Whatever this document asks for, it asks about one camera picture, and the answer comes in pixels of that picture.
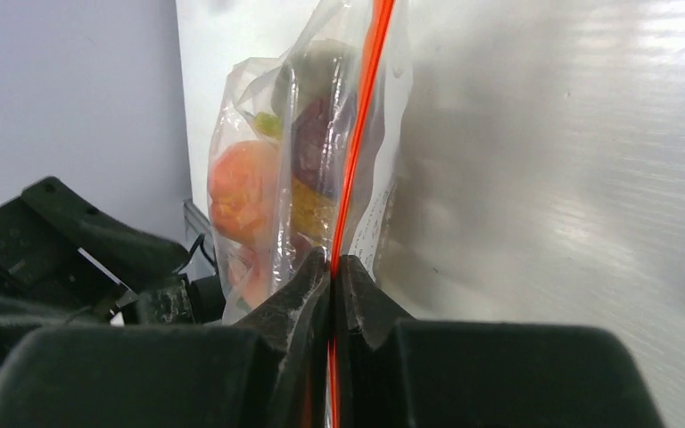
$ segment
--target metal surface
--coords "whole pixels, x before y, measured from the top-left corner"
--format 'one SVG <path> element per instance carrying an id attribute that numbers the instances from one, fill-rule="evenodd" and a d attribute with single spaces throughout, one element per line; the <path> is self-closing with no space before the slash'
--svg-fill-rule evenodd
<path id="1" fill-rule="evenodd" d="M 412 2 L 384 289 L 604 326 L 685 427 L 685 1 L 437 3 Z"/>

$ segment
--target black wire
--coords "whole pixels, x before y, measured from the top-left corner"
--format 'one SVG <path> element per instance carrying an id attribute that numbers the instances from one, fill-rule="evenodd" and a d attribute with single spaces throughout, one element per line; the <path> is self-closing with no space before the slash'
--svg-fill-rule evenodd
<path id="1" fill-rule="evenodd" d="M 206 235 L 200 234 L 198 235 L 197 238 L 195 238 L 195 241 L 193 242 L 193 245 L 190 246 L 190 251 L 187 252 L 187 259 L 182 262 L 181 265 L 179 265 L 174 271 L 172 271 L 173 274 L 178 274 L 182 271 L 182 269 L 186 268 L 187 265 L 190 264 L 190 260 L 193 259 L 193 256 L 195 255 L 195 252 L 198 251 L 198 247 L 203 244 L 203 241 L 206 239 Z"/>
<path id="2" fill-rule="evenodd" d="M 216 261 L 211 255 L 209 255 L 209 252 L 206 251 L 206 247 L 203 246 L 204 244 L 206 244 L 206 241 L 205 241 L 205 240 L 201 241 L 201 254 L 203 255 L 203 257 L 204 257 L 206 260 L 209 261 L 209 263 L 211 263 L 211 266 L 212 266 L 214 269 L 216 269 L 217 271 L 219 271 L 219 268 L 217 267 L 217 261 Z"/>
<path id="3" fill-rule="evenodd" d="M 78 309 L 78 310 L 72 312 L 72 313 L 69 314 L 69 315 L 67 316 L 67 318 L 64 320 L 64 325 L 70 324 L 72 321 L 74 321 L 75 319 L 77 319 L 79 316 L 84 315 L 84 314 L 86 314 L 87 312 L 90 312 L 91 310 L 93 310 L 93 307 L 90 306 L 90 305 L 88 305 L 88 306 L 84 306 L 84 307 L 82 307 L 82 308 L 80 308 L 80 309 Z"/>

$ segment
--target white wall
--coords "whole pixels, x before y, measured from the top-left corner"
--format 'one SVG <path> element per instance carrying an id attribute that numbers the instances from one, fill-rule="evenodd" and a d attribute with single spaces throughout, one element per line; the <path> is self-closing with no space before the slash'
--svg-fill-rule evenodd
<path id="1" fill-rule="evenodd" d="M 56 175 L 181 239 L 186 156 L 174 1 L 0 1 L 0 203 Z"/>

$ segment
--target yellow food item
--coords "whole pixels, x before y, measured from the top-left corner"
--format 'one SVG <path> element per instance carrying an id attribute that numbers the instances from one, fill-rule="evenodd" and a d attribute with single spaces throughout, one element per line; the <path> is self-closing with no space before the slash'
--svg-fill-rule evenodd
<path id="1" fill-rule="evenodd" d="M 257 114 L 253 119 L 253 128 L 264 136 L 276 140 L 282 139 L 282 120 L 273 114 L 264 112 Z"/>
<path id="2" fill-rule="evenodd" d="M 333 238 L 336 202 L 293 177 L 293 230 L 328 248 Z"/>

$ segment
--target clear plastic bag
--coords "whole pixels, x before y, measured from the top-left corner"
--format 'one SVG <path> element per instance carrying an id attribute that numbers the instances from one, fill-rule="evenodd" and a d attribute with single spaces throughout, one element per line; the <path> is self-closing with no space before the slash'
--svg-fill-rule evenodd
<path id="1" fill-rule="evenodd" d="M 225 324 L 314 247 L 356 254 L 372 271 L 413 80 L 407 2 L 393 4 L 321 0 L 282 58 L 248 59 L 227 77 L 208 179 Z"/>

